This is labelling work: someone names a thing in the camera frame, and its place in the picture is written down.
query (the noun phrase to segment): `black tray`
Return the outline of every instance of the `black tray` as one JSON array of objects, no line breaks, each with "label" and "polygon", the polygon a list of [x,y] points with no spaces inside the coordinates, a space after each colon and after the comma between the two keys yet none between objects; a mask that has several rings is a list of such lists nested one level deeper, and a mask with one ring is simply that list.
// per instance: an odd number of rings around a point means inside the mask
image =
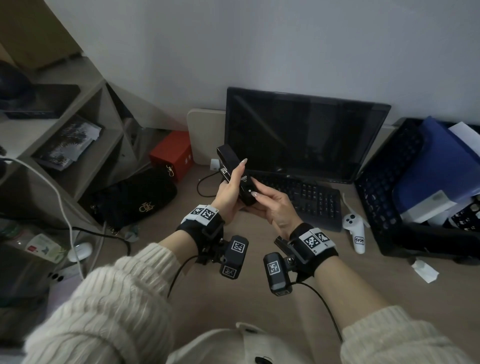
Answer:
[{"label": "black tray", "polygon": [[[403,224],[395,208],[393,187],[423,147],[423,137],[418,131],[421,122],[406,119],[355,180],[375,240],[381,253],[387,256],[433,256],[462,264],[480,264],[480,233]],[[478,126],[471,127],[480,131]]]}]

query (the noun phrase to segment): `monitor screen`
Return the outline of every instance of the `monitor screen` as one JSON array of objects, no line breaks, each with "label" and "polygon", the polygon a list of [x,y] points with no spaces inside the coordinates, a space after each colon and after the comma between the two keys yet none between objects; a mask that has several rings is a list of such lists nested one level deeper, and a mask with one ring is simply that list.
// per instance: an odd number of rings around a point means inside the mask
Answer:
[{"label": "monitor screen", "polygon": [[225,143],[253,171],[352,183],[390,105],[229,87]]}]

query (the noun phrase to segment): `person's left hand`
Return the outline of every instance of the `person's left hand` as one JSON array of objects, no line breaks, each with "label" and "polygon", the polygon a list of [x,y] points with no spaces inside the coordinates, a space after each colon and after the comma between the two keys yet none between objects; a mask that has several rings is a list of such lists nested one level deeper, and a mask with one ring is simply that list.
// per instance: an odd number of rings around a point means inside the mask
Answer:
[{"label": "person's left hand", "polygon": [[218,209],[225,225],[231,223],[237,211],[245,207],[239,199],[240,178],[245,171],[245,163],[247,163],[246,158],[233,170],[230,183],[223,181],[220,184],[215,200],[210,204]]}]

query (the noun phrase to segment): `black keyboard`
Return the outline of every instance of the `black keyboard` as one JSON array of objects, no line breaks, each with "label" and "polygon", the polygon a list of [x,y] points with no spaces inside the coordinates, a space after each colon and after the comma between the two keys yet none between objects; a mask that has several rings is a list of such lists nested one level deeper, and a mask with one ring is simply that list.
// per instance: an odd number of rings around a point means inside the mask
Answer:
[{"label": "black keyboard", "polygon": [[250,173],[266,186],[288,195],[299,217],[321,229],[342,230],[340,191],[330,187],[304,183],[299,179],[256,175]]}]

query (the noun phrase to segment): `ribbed sleeve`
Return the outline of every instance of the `ribbed sleeve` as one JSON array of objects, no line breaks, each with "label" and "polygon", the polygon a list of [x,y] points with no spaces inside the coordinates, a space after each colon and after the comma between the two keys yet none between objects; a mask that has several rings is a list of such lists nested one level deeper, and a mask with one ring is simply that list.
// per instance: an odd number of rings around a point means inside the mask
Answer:
[{"label": "ribbed sleeve", "polygon": [[344,364],[473,363],[425,321],[414,321],[399,306],[379,310],[343,330]]},{"label": "ribbed sleeve", "polygon": [[167,292],[179,267],[152,243],[95,269],[30,335],[24,363],[164,363],[173,347]]}]

